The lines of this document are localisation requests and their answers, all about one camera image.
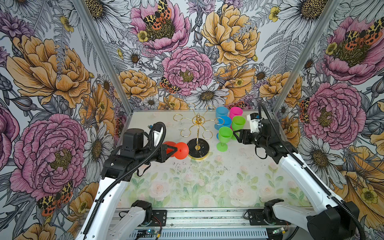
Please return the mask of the red wine glass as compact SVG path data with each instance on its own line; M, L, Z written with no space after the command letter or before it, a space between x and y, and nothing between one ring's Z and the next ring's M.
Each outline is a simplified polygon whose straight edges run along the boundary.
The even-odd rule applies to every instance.
M177 151L171 155L171 157L175 157L178 160L183 160L189 155L189 147L186 143L175 143L175 142L170 142L167 141L165 142L166 145L171 146L171 147L176 147Z

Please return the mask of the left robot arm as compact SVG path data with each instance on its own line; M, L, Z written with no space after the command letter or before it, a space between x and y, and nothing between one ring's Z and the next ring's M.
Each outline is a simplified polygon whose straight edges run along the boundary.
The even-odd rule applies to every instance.
M152 205L136 201L122 220L110 227L121 196L138 169L151 162L164 163L177 152L176 147L164 143L166 133L162 122L150 126L148 133L137 128L124 132L122 145L104 163L96 198L78 240L126 240L137 227L151 222Z

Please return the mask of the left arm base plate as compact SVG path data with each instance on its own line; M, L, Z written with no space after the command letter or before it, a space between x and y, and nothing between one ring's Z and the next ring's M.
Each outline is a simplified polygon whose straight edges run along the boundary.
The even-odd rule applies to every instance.
M142 227L165 227L167 222L167 210L146 211Z

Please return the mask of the light blue wine glass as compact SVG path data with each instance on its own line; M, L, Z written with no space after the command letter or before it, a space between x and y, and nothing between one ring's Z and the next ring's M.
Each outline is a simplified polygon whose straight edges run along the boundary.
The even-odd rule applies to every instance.
M228 116L228 114L229 114L229 109L227 109L226 107L216 108L216 118L225 117L225 116Z

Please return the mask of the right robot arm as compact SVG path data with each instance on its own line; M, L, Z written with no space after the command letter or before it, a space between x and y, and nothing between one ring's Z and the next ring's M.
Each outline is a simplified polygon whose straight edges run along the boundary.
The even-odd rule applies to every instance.
M311 203L312 210L302 210L282 199L274 199L264 204L261 213L247 211L246 219L251 224L257 220L269 225L288 222L307 231L314 240L347 240L355 234L365 240L367 236L358 219L360 210L357 205L345 202L334 193L305 163L298 150L282 140L277 121L262 102L258 104L258 112L248 115L247 120L249 129L233 133L237 142L264 149L266 156L293 178Z

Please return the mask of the green wine glass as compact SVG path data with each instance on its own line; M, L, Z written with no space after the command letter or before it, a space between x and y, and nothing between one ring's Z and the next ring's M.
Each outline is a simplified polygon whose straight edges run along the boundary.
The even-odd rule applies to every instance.
M217 144L217 150L220 152L226 152L228 150L228 143L232 139L233 130L229 127L221 127L218 135L219 143Z
M235 116L232 118L232 125L231 125L231 128L233 130L232 140L236 140L235 131L243 129L245 123L246 123L246 119L242 116Z

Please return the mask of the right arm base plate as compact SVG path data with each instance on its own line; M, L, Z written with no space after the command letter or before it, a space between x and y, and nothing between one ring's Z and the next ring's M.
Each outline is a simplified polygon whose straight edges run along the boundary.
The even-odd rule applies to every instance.
M246 210L245 214L243 215L243 218L245 220L248 220L251 226L272 226L285 224L285 222L276 219L271 219L267 221L262 209Z

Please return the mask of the pink wine glass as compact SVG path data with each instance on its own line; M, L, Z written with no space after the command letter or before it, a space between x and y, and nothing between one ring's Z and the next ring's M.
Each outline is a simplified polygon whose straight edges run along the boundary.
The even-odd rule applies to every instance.
M243 115L243 109L239 108L239 107L232 107L230 109L230 119L232 120L234 117L236 116L242 116Z

